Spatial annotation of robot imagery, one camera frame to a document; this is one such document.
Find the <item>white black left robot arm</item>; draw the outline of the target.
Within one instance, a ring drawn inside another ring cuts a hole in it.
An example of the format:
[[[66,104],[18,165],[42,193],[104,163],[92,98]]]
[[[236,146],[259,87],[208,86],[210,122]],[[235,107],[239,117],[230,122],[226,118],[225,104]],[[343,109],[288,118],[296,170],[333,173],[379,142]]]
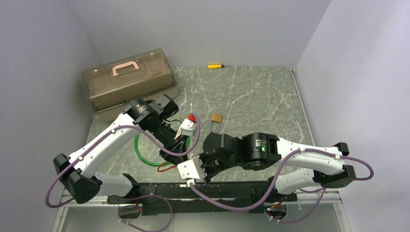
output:
[[[68,156],[59,154],[54,158],[58,181],[78,204],[96,196],[110,195],[117,195],[127,203],[136,201],[140,186],[132,176],[100,174],[97,170],[140,134],[160,148],[160,155],[166,161],[172,164],[185,161],[197,144],[193,142],[188,147],[187,139],[198,134],[198,120],[189,115],[174,130],[167,119],[178,111],[178,105],[166,94],[156,101],[141,98],[130,101],[114,122],[90,143]]]

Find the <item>brass padlock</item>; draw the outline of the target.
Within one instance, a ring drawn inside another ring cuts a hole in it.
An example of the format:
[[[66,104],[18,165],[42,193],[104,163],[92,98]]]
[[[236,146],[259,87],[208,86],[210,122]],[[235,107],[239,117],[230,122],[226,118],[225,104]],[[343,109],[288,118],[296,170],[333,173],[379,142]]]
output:
[[[213,132],[213,133],[218,133],[220,130],[220,125],[222,123],[223,120],[223,115],[221,114],[217,114],[217,113],[213,113],[210,119],[210,127],[209,127],[209,131]],[[215,131],[213,131],[213,124],[216,123],[217,124],[217,128]]]

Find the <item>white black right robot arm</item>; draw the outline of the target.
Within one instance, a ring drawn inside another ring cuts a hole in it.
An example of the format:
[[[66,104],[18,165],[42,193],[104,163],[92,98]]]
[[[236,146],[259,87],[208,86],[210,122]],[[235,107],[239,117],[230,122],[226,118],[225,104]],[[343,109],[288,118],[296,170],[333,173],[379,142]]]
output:
[[[206,173],[205,182],[217,174],[233,168],[260,171],[270,167],[297,167],[290,174],[275,174],[269,179],[266,194],[273,201],[285,194],[306,187],[321,186],[336,189],[356,180],[354,167],[347,165],[349,149],[346,143],[332,147],[298,144],[276,135],[261,132],[241,138],[210,133],[199,155]]]

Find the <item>red cable padlock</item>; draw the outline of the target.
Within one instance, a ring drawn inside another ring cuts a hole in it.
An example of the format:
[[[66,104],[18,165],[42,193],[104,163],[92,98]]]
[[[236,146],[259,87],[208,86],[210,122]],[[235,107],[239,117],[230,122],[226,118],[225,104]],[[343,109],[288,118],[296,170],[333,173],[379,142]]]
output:
[[[176,168],[176,165],[174,165],[170,162],[164,162],[164,163],[160,164],[157,167],[157,172],[158,173],[163,173],[163,172],[166,172],[166,171],[171,170],[173,168]]]

